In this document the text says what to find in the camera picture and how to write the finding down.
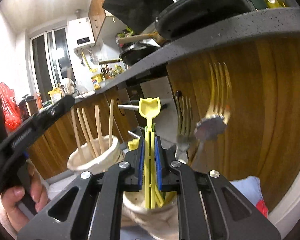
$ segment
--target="blue gripper pad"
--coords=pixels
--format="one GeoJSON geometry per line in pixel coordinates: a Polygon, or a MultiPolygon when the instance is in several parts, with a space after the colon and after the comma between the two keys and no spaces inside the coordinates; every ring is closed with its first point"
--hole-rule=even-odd
{"type": "Polygon", "coordinates": [[[138,185],[139,189],[142,189],[143,182],[143,169],[144,169],[144,160],[145,160],[145,141],[142,143],[141,156],[139,162],[139,177],[138,177],[138,185]]]}
{"type": "Polygon", "coordinates": [[[155,167],[157,173],[157,184],[158,189],[161,190],[162,188],[162,169],[161,169],[161,162],[160,162],[160,150],[158,145],[158,137],[154,138],[154,156],[155,156],[155,167]]]}

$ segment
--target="human hand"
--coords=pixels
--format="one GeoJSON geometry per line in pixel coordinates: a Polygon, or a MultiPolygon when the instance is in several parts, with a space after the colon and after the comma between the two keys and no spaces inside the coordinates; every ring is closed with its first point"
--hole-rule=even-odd
{"type": "MultiPolygon", "coordinates": [[[[39,174],[35,171],[34,166],[28,164],[28,172],[31,177],[30,195],[35,204],[37,212],[41,211],[48,202],[48,194],[45,186],[42,186],[39,174]]],[[[1,202],[5,208],[9,221],[13,228],[19,232],[28,222],[29,219],[16,206],[25,195],[25,189],[21,186],[15,186],[7,189],[1,194],[1,202]]]]}

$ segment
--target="window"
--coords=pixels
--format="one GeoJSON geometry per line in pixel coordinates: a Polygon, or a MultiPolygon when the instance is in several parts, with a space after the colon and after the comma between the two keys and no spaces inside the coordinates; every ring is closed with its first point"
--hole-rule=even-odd
{"type": "Polygon", "coordinates": [[[66,39],[66,29],[52,30],[30,40],[31,65],[36,91],[43,102],[50,100],[48,94],[58,87],[63,78],[75,82],[66,39]]]}

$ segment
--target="triangular cutout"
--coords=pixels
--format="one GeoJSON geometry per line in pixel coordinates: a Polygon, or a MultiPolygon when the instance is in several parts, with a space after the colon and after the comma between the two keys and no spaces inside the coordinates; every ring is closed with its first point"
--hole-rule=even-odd
{"type": "Polygon", "coordinates": [[[55,218],[61,222],[67,220],[74,199],[79,191],[78,187],[73,187],[63,198],[61,198],[49,211],[48,216],[55,218]]]}
{"type": "Polygon", "coordinates": [[[222,188],[232,219],[239,221],[249,217],[251,210],[227,187],[222,188]]]}

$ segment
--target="red plastic bag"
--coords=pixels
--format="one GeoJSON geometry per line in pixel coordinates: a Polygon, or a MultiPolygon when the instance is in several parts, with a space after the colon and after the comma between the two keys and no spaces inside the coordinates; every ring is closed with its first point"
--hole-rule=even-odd
{"type": "Polygon", "coordinates": [[[0,99],[2,102],[5,125],[9,132],[14,131],[21,123],[20,109],[16,104],[14,90],[5,83],[0,83],[0,99]]]}

